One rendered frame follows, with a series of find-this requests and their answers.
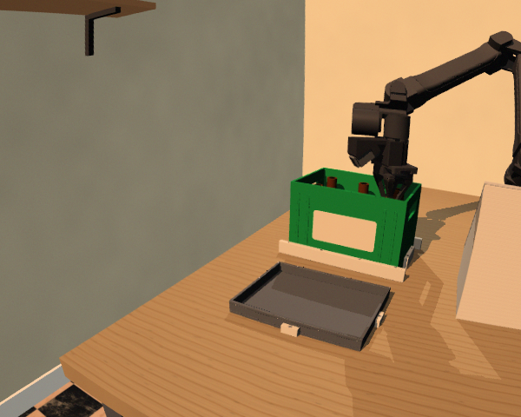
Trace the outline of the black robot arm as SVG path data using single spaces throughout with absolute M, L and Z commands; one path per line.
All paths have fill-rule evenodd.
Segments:
M 521 42 L 507 31 L 491 35 L 477 49 L 424 73 L 389 82 L 384 102 L 354 103 L 352 135 L 362 136 L 348 137 L 347 153 L 353 166 L 362 168 L 373 159 L 386 166 L 401 166 L 404 143 L 399 140 L 409 139 L 409 115 L 415 109 L 475 76 L 484 72 L 490 76 L 500 70 L 513 74 L 515 103 L 513 159 L 505 171 L 504 182 L 521 187 Z M 383 136 L 395 141 L 378 136 L 382 119 Z

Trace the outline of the green plastic crate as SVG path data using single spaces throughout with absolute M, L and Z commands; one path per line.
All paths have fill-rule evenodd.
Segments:
M 329 176 L 337 177 L 336 189 L 326 186 Z M 358 193 L 359 182 L 369 183 L 368 194 Z M 315 170 L 291 181 L 289 241 L 403 268 L 414 244 L 421 187 L 413 182 L 401 201 L 382 197 L 373 175 Z

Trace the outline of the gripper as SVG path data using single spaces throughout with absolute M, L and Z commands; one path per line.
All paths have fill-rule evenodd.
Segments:
M 387 195 L 387 198 L 392 199 L 398 184 L 402 184 L 396 200 L 401 200 L 402 196 L 413 182 L 413 175 L 418 173 L 417 167 L 407 163 L 409 139 L 406 139 L 406 142 L 405 140 L 399 140 L 399 142 L 404 143 L 401 166 L 386 166 L 381 162 L 375 160 L 371 161 L 371 164 L 373 164 L 373 176 L 382 197 L 386 197 Z M 382 179 L 384 180 L 386 193 Z

